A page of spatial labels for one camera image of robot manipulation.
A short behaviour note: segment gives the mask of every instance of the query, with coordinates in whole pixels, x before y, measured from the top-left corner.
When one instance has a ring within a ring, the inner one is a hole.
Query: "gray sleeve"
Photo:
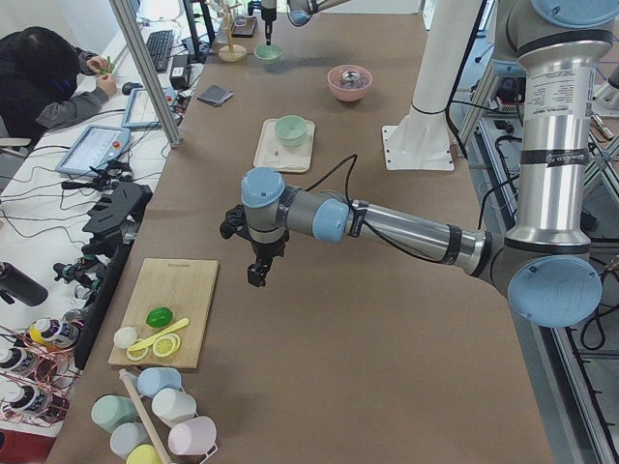
[[[93,56],[97,56],[97,53],[94,53],[92,51],[81,50],[78,56],[79,56],[79,69],[81,70],[82,74],[95,75],[94,72],[88,69],[88,65],[86,64],[86,62],[90,60]]]
[[[67,128],[96,115],[101,105],[108,100],[107,93],[97,87],[94,91],[84,92],[69,101],[49,104],[37,118],[37,123],[48,129]]]

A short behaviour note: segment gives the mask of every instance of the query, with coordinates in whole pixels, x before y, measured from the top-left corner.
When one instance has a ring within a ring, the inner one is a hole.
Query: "black keyboard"
[[[165,73],[170,62],[170,48],[174,40],[174,31],[151,32],[146,40],[146,48],[153,59],[155,70]]]

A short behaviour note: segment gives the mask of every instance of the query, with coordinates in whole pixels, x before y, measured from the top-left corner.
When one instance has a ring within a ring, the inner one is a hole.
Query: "black hair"
[[[68,78],[79,73],[75,47],[54,31],[29,27],[13,40],[15,59],[36,74]]]

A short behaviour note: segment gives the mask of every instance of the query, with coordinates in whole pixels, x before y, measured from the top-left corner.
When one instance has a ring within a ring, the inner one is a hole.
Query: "brown table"
[[[311,169],[286,175],[290,184],[308,186],[357,153],[354,197],[474,228],[465,161],[453,173],[384,166],[380,130],[408,111],[425,36],[417,15],[320,14],[301,29],[282,16],[274,42],[285,56],[272,68],[209,58],[197,92],[218,83],[235,95],[221,108],[192,102],[49,464],[117,462],[89,413],[99,396],[124,394],[106,361],[146,257],[221,263],[199,368],[184,374],[217,424],[214,463],[552,462],[510,312],[492,288],[378,243],[293,233],[258,289],[246,283],[249,244],[219,234],[262,122],[288,113],[316,124]],[[374,76],[358,103],[326,85],[346,63]],[[343,180],[325,189],[342,191]]]

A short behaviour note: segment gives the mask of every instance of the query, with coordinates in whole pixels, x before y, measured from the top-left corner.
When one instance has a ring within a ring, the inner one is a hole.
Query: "black mouse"
[[[123,95],[128,95],[132,92],[133,89],[139,89],[141,87],[144,86],[139,82],[126,82],[125,84],[123,84],[121,92],[123,92]]]

